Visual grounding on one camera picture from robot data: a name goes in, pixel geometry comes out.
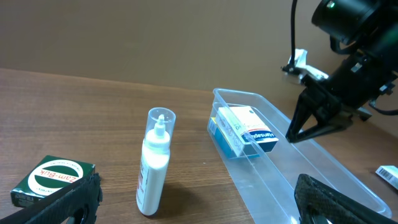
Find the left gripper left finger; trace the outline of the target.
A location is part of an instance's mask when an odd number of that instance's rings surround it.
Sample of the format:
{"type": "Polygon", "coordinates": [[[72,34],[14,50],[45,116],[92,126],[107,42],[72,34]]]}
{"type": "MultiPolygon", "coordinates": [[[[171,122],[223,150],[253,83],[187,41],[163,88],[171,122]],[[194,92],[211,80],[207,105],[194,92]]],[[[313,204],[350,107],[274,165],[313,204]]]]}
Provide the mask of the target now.
{"type": "Polygon", "coordinates": [[[94,173],[1,219],[1,224],[95,223],[103,200],[101,177],[94,173]]]}

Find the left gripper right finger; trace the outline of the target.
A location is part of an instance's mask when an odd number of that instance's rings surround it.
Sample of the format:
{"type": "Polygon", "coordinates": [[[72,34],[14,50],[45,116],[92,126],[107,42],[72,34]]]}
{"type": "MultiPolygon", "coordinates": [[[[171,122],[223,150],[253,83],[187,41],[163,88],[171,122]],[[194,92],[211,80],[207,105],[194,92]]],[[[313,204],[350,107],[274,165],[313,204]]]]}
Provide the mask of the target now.
{"type": "Polygon", "coordinates": [[[294,198],[301,224],[397,224],[307,174],[298,176],[294,198]]]}

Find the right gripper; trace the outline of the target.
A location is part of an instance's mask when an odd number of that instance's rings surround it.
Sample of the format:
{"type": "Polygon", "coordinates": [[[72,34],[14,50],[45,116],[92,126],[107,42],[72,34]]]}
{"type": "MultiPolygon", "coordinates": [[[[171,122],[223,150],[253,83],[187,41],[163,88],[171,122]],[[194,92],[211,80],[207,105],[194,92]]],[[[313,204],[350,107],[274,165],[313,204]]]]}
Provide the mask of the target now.
{"type": "Polygon", "coordinates": [[[367,120],[370,115],[360,111],[366,102],[378,113],[396,116],[397,110],[377,108],[381,95],[390,95],[397,75],[386,64],[359,52],[349,56],[328,79],[316,81],[303,78],[306,86],[298,97],[294,116],[285,135],[290,143],[344,131],[353,123],[353,115],[367,120]],[[301,131],[309,117],[317,125],[301,131]]]}

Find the green Zam-Buk tin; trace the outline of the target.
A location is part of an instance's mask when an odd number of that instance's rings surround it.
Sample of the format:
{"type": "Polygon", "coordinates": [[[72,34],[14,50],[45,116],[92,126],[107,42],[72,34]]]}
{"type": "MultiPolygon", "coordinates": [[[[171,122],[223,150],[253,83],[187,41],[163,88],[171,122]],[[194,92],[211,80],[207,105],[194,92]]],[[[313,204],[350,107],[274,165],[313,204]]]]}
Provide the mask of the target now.
{"type": "Polygon", "coordinates": [[[47,155],[11,191],[11,201],[25,208],[95,173],[95,165],[47,155]]]}

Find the white blue Hansaplast box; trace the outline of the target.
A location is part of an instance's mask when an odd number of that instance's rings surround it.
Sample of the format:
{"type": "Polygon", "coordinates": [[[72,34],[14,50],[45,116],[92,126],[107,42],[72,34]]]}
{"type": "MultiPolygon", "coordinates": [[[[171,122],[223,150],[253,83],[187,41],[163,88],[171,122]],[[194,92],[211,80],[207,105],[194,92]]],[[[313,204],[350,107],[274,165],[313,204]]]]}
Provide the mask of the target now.
{"type": "Polygon", "coordinates": [[[256,151],[254,143],[271,152],[279,140],[250,106],[220,107],[215,121],[237,156],[246,145],[256,151]]]}

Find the white green medicine box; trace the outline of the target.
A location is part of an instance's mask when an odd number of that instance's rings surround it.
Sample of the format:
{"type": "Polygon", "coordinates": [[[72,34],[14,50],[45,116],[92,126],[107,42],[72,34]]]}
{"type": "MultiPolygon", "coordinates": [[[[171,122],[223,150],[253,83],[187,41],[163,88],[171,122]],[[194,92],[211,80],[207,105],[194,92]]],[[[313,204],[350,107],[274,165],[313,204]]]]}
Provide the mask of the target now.
{"type": "Polygon", "coordinates": [[[393,188],[398,189],[398,169],[396,166],[380,166],[376,174],[388,182],[393,188]]]}

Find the blue yellow VapoDrops box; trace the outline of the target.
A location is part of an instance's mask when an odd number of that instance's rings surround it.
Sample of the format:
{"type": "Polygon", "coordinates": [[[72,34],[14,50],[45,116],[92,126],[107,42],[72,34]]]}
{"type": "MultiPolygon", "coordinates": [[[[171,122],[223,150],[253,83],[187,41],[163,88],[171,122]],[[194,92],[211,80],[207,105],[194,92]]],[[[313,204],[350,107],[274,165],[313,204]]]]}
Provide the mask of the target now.
{"type": "Polygon", "coordinates": [[[217,142],[217,144],[223,151],[224,155],[228,159],[236,159],[244,156],[248,156],[248,158],[259,157],[259,154],[252,147],[249,147],[248,145],[245,146],[241,155],[237,156],[236,153],[233,151],[232,147],[230,146],[229,142],[224,137],[223,133],[218,128],[215,121],[215,117],[211,117],[209,119],[208,128],[210,130],[210,135],[215,138],[215,141],[217,142]]]}

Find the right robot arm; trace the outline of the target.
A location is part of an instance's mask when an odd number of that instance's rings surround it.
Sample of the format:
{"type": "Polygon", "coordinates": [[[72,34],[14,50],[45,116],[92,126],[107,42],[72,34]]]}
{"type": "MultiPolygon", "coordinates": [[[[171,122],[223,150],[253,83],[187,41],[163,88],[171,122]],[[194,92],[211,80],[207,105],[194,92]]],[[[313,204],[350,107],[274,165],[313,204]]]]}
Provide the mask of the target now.
{"type": "Polygon", "coordinates": [[[295,47],[295,11],[290,16],[291,56],[282,70],[305,86],[285,135],[290,143],[344,131],[354,116],[366,121],[397,79],[397,1],[322,0],[312,24],[330,36],[330,48],[347,58],[332,75],[301,65],[295,47]]]}

